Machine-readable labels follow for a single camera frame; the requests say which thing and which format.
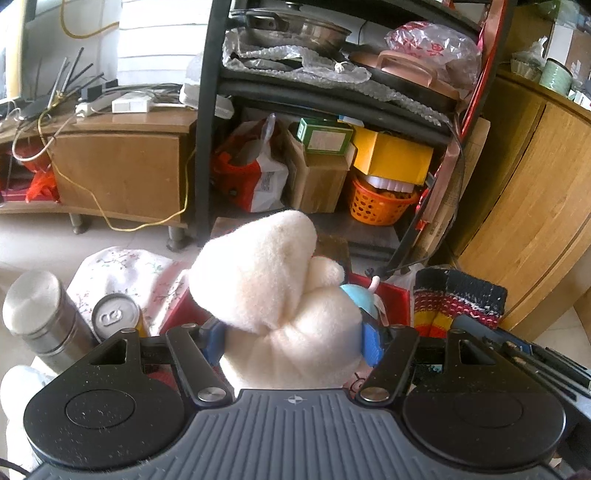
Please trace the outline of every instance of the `tile floor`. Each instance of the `tile floor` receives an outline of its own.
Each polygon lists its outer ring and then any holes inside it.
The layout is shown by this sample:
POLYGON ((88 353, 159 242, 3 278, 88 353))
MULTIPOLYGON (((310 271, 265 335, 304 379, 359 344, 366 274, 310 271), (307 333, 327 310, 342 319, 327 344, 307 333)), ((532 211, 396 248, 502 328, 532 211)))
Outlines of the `tile floor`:
MULTIPOLYGON (((117 222, 120 228, 133 228, 136 223, 117 222)), ((175 260, 192 262, 199 252, 190 245, 174 254, 166 249, 166 227, 150 227, 138 232, 114 232, 104 220, 94 218, 83 235, 74 235, 67 215, 2 215, 0 216, 0 305, 4 291, 24 270, 49 270, 68 285, 80 263, 104 248, 122 246, 146 249, 175 260)), ((353 269, 362 273, 373 262, 353 259, 353 269)), ((591 345, 574 309, 569 310, 537 340, 573 360, 591 368, 591 345)), ((14 342, 0 322, 0 379, 14 365, 28 365, 31 354, 19 342, 14 342)), ((0 409, 0 457, 6 456, 4 436, 6 418, 0 409)))

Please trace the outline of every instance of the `striped knitted fabric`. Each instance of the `striped knitted fabric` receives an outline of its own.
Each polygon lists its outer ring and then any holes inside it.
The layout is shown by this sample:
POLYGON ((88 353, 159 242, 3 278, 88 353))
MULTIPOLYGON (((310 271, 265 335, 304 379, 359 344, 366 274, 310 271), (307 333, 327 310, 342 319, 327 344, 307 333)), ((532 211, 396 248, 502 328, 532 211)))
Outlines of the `striped knitted fabric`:
POLYGON ((495 329, 505 313, 507 290, 458 270, 428 267, 417 272, 414 297, 415 328, 423 336, 445 338, 462 314, 495 329))

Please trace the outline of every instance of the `power strip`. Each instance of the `power strip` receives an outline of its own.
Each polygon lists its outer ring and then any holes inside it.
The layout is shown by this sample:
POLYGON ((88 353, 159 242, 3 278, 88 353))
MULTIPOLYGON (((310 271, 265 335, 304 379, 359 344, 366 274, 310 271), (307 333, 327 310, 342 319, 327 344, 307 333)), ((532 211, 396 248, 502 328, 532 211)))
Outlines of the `power strip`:
POLYGON ((96 99, 94 102, 80 103, 76 105, 76 115, 82 117, 94 115, 108 106, 111 106, 113 100, 117 100, 121 95, 123 95, 123 92, 113 92, 96 99))

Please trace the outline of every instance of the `black metal shelf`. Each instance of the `black metal shelf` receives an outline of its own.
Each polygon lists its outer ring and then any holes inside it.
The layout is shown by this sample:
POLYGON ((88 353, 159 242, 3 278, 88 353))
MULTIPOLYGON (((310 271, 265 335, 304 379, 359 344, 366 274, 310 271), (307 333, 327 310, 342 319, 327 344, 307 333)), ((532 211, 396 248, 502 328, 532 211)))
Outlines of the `black metal shelf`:
MULTIPOLYGON (((302 3, 314 5, 352 15, 387 27, 397 27, 408 21, 427 20, 438 24, 446 25, 463 32, 473 39, 477 39, 479 27, 464 18, 455 11, 444 7, 436 0, 301 0, 302 3)), ((236 0, 237 8, 252 8, 257 6, 258 0, 236 0)), ((517 0, 505 0, 504 21, 500 36, 496 41, 497 54, 493 58, 492 67, 483 76, 482 91, 472 112, 473 118, 466 125, 472 125, 478 118, 482 103, 490 89, 496 68, 500 60, 498 52, 502 46, 509 30, 512 12, 517 0)), ((195 222, 197 241, 203 245, 208 239, 213 226, 212 220, 217 216, 224 216, 227 213, 220 212, 215 205, 210 209, 209 189, 209 163, 212 151, 213 119, 215 116, 216 94, 234 95, 244 103, 258 102, 259 106, 277 106, 277 111, 283 112, 310 112, 316 116, 319 112, 327 115, 347 115, 363 120, 368 125, 391 130, 424 143, 435 145, 447 144, 449 132, 447 127, 436 127, 422 117, 406 111, 397 105, 377 102, 363 94, 342 89, 321 89, 314 86, 296 84, 280 79, 271 79, 256 74, 229 72, 222 65, 222 46, 226 35, 226 25, 232 0, 215 0, 212 2, 212 9, 207 28, 205 49, 203 52, 203 66, 201 77, 201 88, 199 95, 199 114, 197 116, 196 142, 197 150, 195 156, 195 222)), ((357 250, 361 247, 370 253, 383 256, 388 259, 385 265, 376 269, 376 274, 383 276, 391 274, 392 270, 403 265, 408 253, 417 237, 415 226, 422 217, 423 210, 428 202, 425 202, 412 216, 409 227, 403 235, 400 235, 400 242, 397 238, 388 238, 385 243, 376 243, 368 240, 367 236, 386 232, 387 235, 394 234, 393 228, 385 228, 378 232, 373 230, 376 227, 358 224, 354 227, 365 229, 362 233, 366 236, 361 241, 349 238, 349 245, 357 250)), ((316 220, 323 220, 318 228, 321 231, 337 234, 339 230, 336 223, 352 220, 347 217, 347 211, 335 214, 322 214, 316 220)))
MULTIPOLYGON (((297 3, 332 10, 388 28, 425 20, 453 28, 475 41, 480 34, 476 23, 436 0, 297 0, 297 3)), ((248 0, 243 6, 256 8, 260 4, 260 0, 248 0)))
MULTIPOLYGON (((210 204, 212 221, 218 217, 257 220, 273 213, 245 212, 216 191, 210 193, 210 204)), ((358 254, 365 257, 388 260, 400 244, 393 226, 366 225, 358 222, 343 202, 339 202, 334 213, 311 213, 308 217, 318 232, 345 238, 358 254)))
POLYGON ((329 115, 346 115, 432 147, 444 147, 451 133, 393 103, 380 102, 347 89, 325 89, 250 72, 222 69, 218 93, 279 106, 299 106, 329 115))

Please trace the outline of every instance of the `metal thermos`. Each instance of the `metal thermos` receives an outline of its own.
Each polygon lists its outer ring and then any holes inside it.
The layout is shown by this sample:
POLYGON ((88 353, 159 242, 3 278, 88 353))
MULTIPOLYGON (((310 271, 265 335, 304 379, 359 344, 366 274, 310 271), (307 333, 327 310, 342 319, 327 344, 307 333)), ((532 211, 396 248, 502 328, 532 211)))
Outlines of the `metal thermos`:
POLYGON ((4 324, 56 373, 90 352, 97 341, 60 280, 50 272, 23 273, 6 293, 4 324))

